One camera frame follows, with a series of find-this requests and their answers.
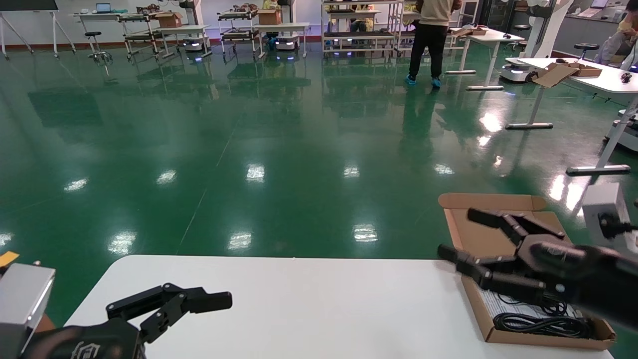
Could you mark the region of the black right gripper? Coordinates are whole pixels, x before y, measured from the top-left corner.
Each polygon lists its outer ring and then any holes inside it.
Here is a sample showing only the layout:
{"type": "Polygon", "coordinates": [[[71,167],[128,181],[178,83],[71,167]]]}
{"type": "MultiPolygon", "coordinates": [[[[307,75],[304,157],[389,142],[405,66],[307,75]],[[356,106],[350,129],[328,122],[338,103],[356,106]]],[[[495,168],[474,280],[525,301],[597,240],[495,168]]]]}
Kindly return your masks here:
{"type": "Polygon", "coordinates": [[[518,245],[518,258],[478,258],[448,245],[438,246],[438,257],[480,289],[527,304],[538,304],[547,292],[597,318],[637,329],[635,258],[610,248],[565,242],[564,232],[522,213],[470,207],[467,219],[501,230],[518,245]],[[520,273],[522,263],[530,278],[520,273]]]}

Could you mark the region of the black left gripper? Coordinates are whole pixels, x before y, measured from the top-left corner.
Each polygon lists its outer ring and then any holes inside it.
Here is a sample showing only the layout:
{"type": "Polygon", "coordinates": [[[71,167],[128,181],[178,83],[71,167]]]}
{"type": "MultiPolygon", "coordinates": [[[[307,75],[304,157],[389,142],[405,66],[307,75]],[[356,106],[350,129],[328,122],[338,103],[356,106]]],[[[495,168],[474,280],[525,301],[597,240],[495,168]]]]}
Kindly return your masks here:
{"type": "Polygon", "coordinates": [[[102,324],[34,334],[20,358],[145,359],[142,342],[153,343],[185,314],[224,311],[232,305],[230,292],[207,293],[203,288],[166,283],[108,304],[109,320],[102,324]],[[127,322],[148,313],[141,332],[127,322]]]}

